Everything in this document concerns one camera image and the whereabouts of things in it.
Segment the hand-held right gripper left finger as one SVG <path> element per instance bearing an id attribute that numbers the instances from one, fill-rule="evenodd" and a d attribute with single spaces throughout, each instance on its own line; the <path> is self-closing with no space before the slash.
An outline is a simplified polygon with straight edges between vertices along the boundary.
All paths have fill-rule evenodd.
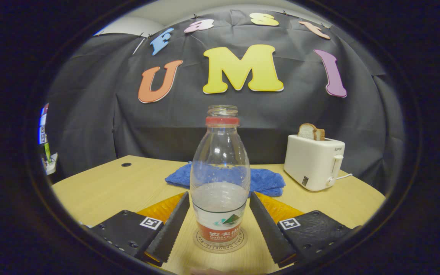
<path id="1" fill-rule="evenodd" d="M 167 262 L 190 208 L 183 192 L 138 212 L 121 210 L 90 228 L 123 253 L 153 265 Z"/>

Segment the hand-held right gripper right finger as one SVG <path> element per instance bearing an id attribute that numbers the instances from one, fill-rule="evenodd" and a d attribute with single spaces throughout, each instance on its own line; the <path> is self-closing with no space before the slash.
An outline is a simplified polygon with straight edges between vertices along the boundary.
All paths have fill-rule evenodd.
<path id="1" fill-rule="evenodd" d="M 280 268 L 290 264 L 305 267 L 360 229 L 349 228 L 319 210 L 304 213 L 259 192 L 250 193 L 249 205 L 271 257 Z"/>

